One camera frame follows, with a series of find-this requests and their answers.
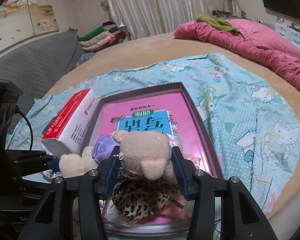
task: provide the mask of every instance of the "green label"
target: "green label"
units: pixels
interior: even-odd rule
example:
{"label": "green label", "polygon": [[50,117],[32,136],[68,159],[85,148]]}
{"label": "green label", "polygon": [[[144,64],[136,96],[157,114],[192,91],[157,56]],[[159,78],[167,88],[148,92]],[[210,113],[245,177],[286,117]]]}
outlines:
{"label": "green label", "polygon": [[135,117],[141,117],[141,116],[151,115],[153,113],[154,113],[154,111],[152,109],[143,110],[143,111],[138,111],[138,112],[133,113],[132,117],[133,118],[135,118]]}

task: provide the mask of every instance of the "pink quilt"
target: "pink quilt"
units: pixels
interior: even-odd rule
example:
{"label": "pink quilt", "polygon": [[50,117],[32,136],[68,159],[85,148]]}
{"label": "pink quilt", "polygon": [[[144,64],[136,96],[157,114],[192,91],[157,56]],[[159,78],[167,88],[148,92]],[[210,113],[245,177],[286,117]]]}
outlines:
{"label": "pink quilt", "polygon": [[204,22],[181,24],[177,39],[209,42],[269,67],[300,91],[300,51],[269,27],[243,19],[229,20],[243,37],[219,31]]}

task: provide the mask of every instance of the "green folded cloth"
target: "green folded cloth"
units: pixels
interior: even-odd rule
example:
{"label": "green folded cloth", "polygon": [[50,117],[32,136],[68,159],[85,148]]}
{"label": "green folded cloth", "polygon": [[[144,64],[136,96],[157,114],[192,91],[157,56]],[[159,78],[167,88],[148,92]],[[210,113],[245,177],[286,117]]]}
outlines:
{"label": "green folded cloth", "polygon": [[232,27],[231,24],[226,22],[224,19],[215,19],[205,13],[201,13],[198,15],[197,22],[205,22],[216,28],[217,30],[230,32],[235,36],[239,35],[238,29]]}
{"label": "green folded cloth", "polygon": [[105,32],[106,29],[102,26],[94,29],[92,32],[89,32],[87,35],[83,36],[83,37],[79,37],[79,41],[88,41],[91,40],[93,37],[99,35],[102,32]]}

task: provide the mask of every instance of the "black flat screen tv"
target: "black flat screen tv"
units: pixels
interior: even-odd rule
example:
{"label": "black flat screen tv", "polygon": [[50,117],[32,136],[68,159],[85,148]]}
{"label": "black flat screen tv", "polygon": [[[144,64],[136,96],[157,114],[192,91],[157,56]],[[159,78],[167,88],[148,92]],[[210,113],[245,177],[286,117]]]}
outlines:
{"label": "black flat screen tv", "polygon": [[265,8],[300,19],[300,12],[291,0],[263,0]]}

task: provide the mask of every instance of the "stuffed bear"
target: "stuffed bear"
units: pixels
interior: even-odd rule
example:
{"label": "stuffed bear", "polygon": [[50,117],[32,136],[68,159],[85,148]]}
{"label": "stuffed bear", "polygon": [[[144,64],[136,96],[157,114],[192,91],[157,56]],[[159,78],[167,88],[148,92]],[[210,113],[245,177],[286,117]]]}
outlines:
{"label": "stuffed bear", "polygon": [[171,162],[169,135],[160,131],[118,130],[113,139],[120,143],[119,159],[129,174],[144,175],[149,180],[162,177],[177,184]]}
{"label": "stuffed bear", "polygon": [[84,148],[82,157],[78,154],[63,154],[59,161],[59,169],[62,177],[81,176],[90,170],[96,169],[98,163],[92,159],[92,154],[92,146]]}

